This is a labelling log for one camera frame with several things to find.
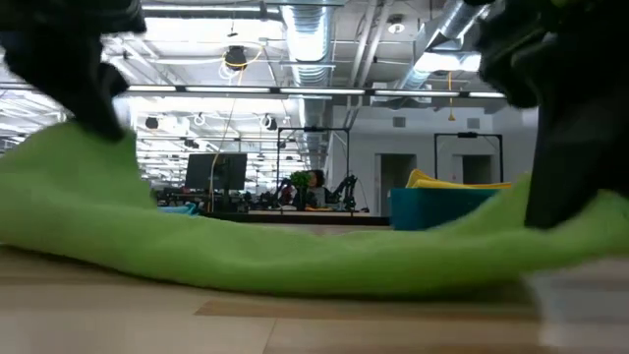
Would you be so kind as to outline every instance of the fluorescent light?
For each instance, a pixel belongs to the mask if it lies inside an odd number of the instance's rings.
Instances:
[[[429,90],[400,90],[400,89],[377,89],[375,95],[388,96],[410,96],[410,97],[457,97],[456,91],[429,91]]]
[[[149,11],[230,11],[230,12],[244,12],[244,11],[259,11],[259,7],[244,6],[244,7],[226,7],[226,6],[203,6],[203,5],[142,5],[143,10]],[[272,14],[279,13],[278,9],[267,9],[267,12]]]
[[[478,72],[481,68],[481,54],[470,54],[461,60],[459,69],[467,72]]]
[[[34,89],[29,84],[23,83],[0,83],[0,89]]]
[[[16,132],[16,133],[28,133],[26,130],[20,127],[16,127],[14,125],[6,124],[6,123],[0,123],[0,130],[7,130],[10,132]]]
[[[160,85],[133,85],[129,87],[130,91],[176,91],[177,88],[173,86],[160,86]]]
[[[280,92],[287,94],[365,94],[364,89],[357,88],[281,88]]]
[[[277,143],[277,140],[273,138],[240,138],[240,140],[243,143]]]
[[[415,63],[415,70],[420,72],[457,71],[461,64],[454,54],[424,53]]]
[[[499,92],[470,92],[473,98],[504,98],[504,94]]]
[[[238,88],[238,87],[186,87],[189,92],[216,93],[269,93],[270,88]]]
[[[280,61],[279,66],[336,68],[334,63]]]
[[[397,34],[397,33],[401,33],[404,31],[404,25],[403,24],[391,24],[389,25],[389,33],[391,34]]]

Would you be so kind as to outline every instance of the ceiling duct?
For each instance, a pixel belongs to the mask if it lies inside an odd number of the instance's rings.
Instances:
[[[418,62],[427,50],[435,49],[450,41],[462,39],[487,7],[488,5],[468,5],[464,0],[448,0],[445,3],[443,14],[436,19],[438,21],[436,30],[428,30],[427,26],[423,26],[420,30],[418,40],[423,42],[420,48],[416,46],[416,52],[420,54]],[[410,68],[396,89],[420,89],[422,87],[431,72],[418,71],[415,69],[416,65]]]
[[[286,24],[286,41],[291,60],[304,62],[305,66],[293,66],[293,78],[298,87],[328,87],[331,68],[313,63],[326,62],[331,55],[333,8],[322,6],[282,6],[280,8]],[[325,99],[301,99],[300,119],[304,127],[325,127]],[[324,165],[321,135],[306,133],[306,146],[310,155],[311,168]]]

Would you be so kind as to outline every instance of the yellow cable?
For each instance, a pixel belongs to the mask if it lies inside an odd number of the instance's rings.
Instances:
[[[448,73],[448,89],[452,90],[452,72]],[[452,108],[452,97],[450,97],[450,116],[448,117],[449,121],[455,121],[454,118],[454,109]]]

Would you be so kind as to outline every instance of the person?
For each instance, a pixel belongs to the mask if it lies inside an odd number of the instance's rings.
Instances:
[[[308,188],[306,189],[306,207],[325,207],[325,204],[330,196],[323,184],[325,184],[325,176],[322,170],[309,171],[311,179],[308,182]],[[298,206],[300,204],[302,195],[297,192],[297,195],[293,199],[293,205]]]

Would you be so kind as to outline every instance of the green microfiber cloth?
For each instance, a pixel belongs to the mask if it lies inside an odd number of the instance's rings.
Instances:
[[[545,232],[523,227],[528,180],[426,232],[306,232],[164,213],[135,136],[73,123],[0,159],[0,242],[161,280],[276,295],[424,296],[629,251],[629,201],[605,191]]]

